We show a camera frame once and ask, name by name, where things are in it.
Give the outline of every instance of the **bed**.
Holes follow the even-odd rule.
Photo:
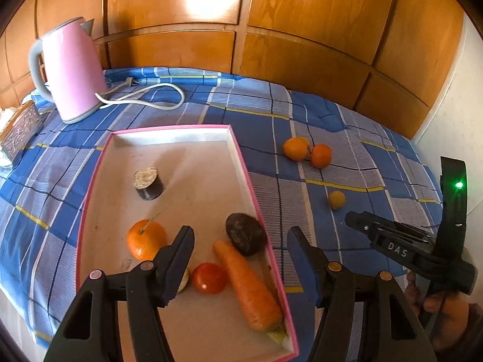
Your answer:
[[[173,111],[119,105],[87,119],[64,124],[54,106],[35,91],[45,118],[11,173],[0,177],[0,288],[25,319],[35,342],[47,348],[75,295],[75,259],[85,194],[101,149],[112,131],[176,124],[229,124],[240,144],[267,232],[275,249],[292,309],[301,354],[306,359],[319,312],[305,300],[286,250],[286,232],[299,226],[330,260],[354,272],[388,270],[403,284],[405,269],[369,247],[348,228],[348,211],[369,211],[425,227],[438,225],[440,192],[431,171],[411,142],[384,126],[311,94],[281,85],[220,72],[186,68],[135,68],[105,71],[108,83],[133,77],[111,99],[139,86],[169,82],[186,102]],[[177,103],[178,93],[161,87],[142,100]],[[305,136],[333,150],[329,167],[318,170],[282,154],[282,144]],[[331,191],[342,191],[346,205],[332,211]]]

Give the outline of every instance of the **pink electric kettle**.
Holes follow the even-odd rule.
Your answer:
[[[37,40],[28,53],[35,87],[43,98],[55,102],[66,124],[79,122],[95,112],[102,105],[95,93],[106,91],[91,38],[93,22],[94,19],[85,21],[83,17],[67,20]],[[40,74],[41,53],[50,91]]]

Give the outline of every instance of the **screw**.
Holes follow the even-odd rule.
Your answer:
[[[99,279],[100,277],[102,276],[102,272],[98,269],[95,269],[93,270],[90,274],[89,274],[89,277],[92,279],[92,280],[96,280],[96,279]]]
[[[328,265],[328,268],[332,272],[339,272],[342,269],[342,265],[340,265],[337,261],[331,261]]]
[[[392,279],[392,275],[389,272],[387,272],[387,271],[381,271],[381,273],[379,274],[379,277],[382,280],[385,280],[385,281],[388,281],[388,280],[391,280]]]
[[[154,264],[152,261],[144,261],[141,263],[141,269],[143,271],[149,271],[150,269],[153,269]]]

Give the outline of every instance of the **human hand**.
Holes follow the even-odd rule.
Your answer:
[[[404,292],[406,299],[410,303],[412,310],[418,316],[421,306],[418,303],[421,291],[416,287],[416,275],[414,272],[408,274],[409,285]],[[438,313],[445,291],[427,297],[423,302],[423,308],[429,313]],[[441,351],[453,346],[463,335],[468,325],[468,302],[458,292],[450,292],[443,307],[443,323],[439,333],[433,337],[433,348]]]

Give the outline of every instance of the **tomato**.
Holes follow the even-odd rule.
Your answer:
[[[191,273],[191,282],[203,294],[219,294],[228,284],[228,275],[219,265],[204,262]]]

